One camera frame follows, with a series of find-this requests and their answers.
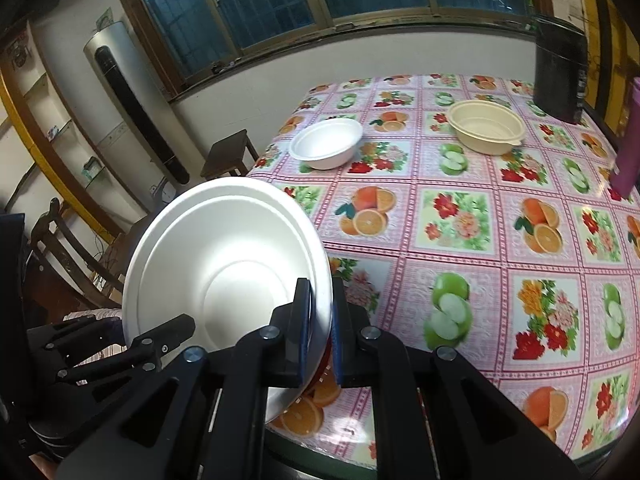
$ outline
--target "bowl rim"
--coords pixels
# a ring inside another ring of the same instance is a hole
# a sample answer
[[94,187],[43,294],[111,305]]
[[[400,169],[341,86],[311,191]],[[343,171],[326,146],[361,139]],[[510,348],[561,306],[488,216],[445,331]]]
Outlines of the bowl rim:
[[[347,146],[344,146],[339,150],[334,150],[329,153],[323,153],[322,155],[318,155],[318,156],[303,156],[296,153],[295,147],[300,142],[300,140],[303,139],[303,137],[306,137],[309,134],[314,133],[316,130],[319,130],[320,128],[325,128],[327,126],[331,126],[331,124],[336,124],[336,123],[346,124],[347,126],[355,126],[357,124],[356,129],[358,130],[358,134],[356,135],[356,138],[351,144],[348,144]],[[293,137],[293,139],[291,139],[291,143],[289,145],[289,154],[296,160],[301,160],[303,162],[315,162],[318,160],[325,160],[326,158],[331,158],[332,156],[340,155],[341,153],[345,153],[349,151],[351,148],[353,148],[354,146],[356,146],[356,144],[360,142],[360,139],[362,138],[362,134],[363,134],[363,127],[359,121],[356,121],[354,119],[349,119],[347,117],[336,117],[333,119],[325,119],[324,121],[320,121],[319,123],[310,124],[309,126],[304,128],[302,131],[298,132],[296,136]]]
[[[500,113],[505,113],[507,115],[510,115],[516,118],[518,124],[520,125],[520,131],[516,135],[512,137],[508,137],[507,139],[489,139],[485,136],[472,132],[467,128],[464,128],[463,126],[460,126],[460,123],[457,122],[453,117],[453,112],[455,112],[458,108],[463,108],[465,106],[468,106],[469,104],[475,104],[483,107],[490,107],[490,108],[493,108],[494,110],[500,110]],[[502,105],[488,102],[488,101],[481,101],[478,99],[466,99],[464,101],[458,101],[457,103],[454,103],[453,105],[451,105],[449,110],[447,110],[447,120],[449,121],[449,124],[451,124],[451,126],[453,126],[459,132],[465,135],[468,135],[469,137],[473,137],[474,139],[482,140],[484,142],[491,142],[493,144],[510,144],[512,146],[519,146],[522,143],[521,142],[522,139],[524,139],[526,135],[526,126],[525,126],[524,120],[516,112],[514,112],[513,110],[509,110],[508,108]]]
[[333,304],[331,271],[319,234],[296,201],[277,187],[256,178],[222,177],[194,186],[176,197],[165,207],[143,234],[131,259],[122,295],[123,332],[127,344],[130,344],[131,340],[140,332],[138,294],[142,282],[142,273],[162,234],[188,210],[213,198],[211,195],[212,189],[219,187],[228,187],[230,192],[238,190],[239,194],[241,194],[242,188],[249,188],[257,193],[265,193],[279,207],[284,208],[289,221],[292,222],[293,227],[303,240],[314,272],[312,283],[314,284],[315,307],[312,309],[313,318],[307,343],[306,370],[303,384],[299,388],[292,389],[270,388],[265,414],[265,421],[268,422],[294,402],[314,378],[317,368],[323,359],[330,336]]

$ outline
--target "wooden chair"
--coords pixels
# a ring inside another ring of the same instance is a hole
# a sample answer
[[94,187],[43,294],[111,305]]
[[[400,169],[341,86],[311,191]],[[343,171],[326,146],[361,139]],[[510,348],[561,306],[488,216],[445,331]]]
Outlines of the wooden chair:
[[[22,307],[27,328],[59,323],[72,312],[95,309],[95,305],[75,290],[51,265],[41,264],[35,253],[27,260],[22,286]],[[30,322],[34,317],[37,322]]]
[[40,216],[36,225],[34,225],[31,231],[31,249],[38,258],[40,264],[48,270],[56,272],[51,263],[46,259],[45,255],[40,250],[38,243],[41,242],[47,251],[49,251],[63,269],[68,273],[74,283],[82,291],[84,296],[91,301],[95,306],[102,308],[121,308],[121,305],[115,301],[110,300],[103,292],[98,290],[89,277],[82,272],[76,261],[71,257],[71,254],[66,250],[64,245],[58,240],[55,234],[49,230],[51,223],[55,223],[58,231],[66,238],[66,241],[71,245],[76,253],[82,258],[86,266],[96,272],[102,277],[109,288],[113,287],[120,293],[124,290],[123,284],[117,280],[102,264],[100,264],[91,254],[87,251],[78,239],[73,235],[69,227],[66,225],[62,215],[60,213],[60,201],[57,198],[53,198],[49,203],[49,211]]
[[245,149],[249,150],[254,160],[258,160],[258,153],[249,140],[246,130],[240,130],[226,139],[219,140],[209,150],[200,176],[212,180],[225,173],[238,176],[238,171],[241,176],[245,176],[249,173],[242,161]]

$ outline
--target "white foam bowl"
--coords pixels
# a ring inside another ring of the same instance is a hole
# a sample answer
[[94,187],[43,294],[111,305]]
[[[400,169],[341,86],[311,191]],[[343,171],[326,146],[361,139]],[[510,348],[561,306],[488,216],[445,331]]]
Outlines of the white foam bowl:
[[462,144],[485,155],[510,152],[521,145],[525,134],[524,122],[517,114],[487,101],[459,101],[447,111],[447,120]]
[[252,178],[200,184],[171,202],[145,232],[124,286],[126,341],[187,313],[193,336],[178,351],[234,345],[293,300],[297,278],[315,298],[304,385],[270,388],[266,420],[279,415],[312,379],[331,327],[327,256],[313,224],[291,197]]
[[289,145],[290,155],[316,170],[343,165],[356,152],[362,124],[353,119],[327,119],[306,127]]

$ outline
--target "beige bowl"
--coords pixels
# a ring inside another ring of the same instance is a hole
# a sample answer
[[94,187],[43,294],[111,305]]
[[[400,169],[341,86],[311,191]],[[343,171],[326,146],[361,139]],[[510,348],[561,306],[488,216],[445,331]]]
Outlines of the beige bowl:
[[447,119],[462,144],[485,155],[507,153],[524,138],[522,119],[508,108],[487,101],[457,102],[447,111]]

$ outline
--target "table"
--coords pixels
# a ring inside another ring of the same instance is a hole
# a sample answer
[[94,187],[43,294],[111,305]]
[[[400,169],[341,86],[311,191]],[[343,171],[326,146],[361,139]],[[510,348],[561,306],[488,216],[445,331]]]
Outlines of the table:
[[[561,123],[531,96],[527,82],[482,75],[319,85],[249,176],[300,204],[372,324],[416,348],[456,346],[577,459],[638,405],[640,196],[608,186],[614,150],[586,114]],[[446,111],[464,99],[519,114],[522,147],[490,157],[460,145]],[[317,171],[289,156],[296,133],[333,117],[363,125],[351,162]],[[369,390],[341,392],[331,370],[271,430],[375,465]]]

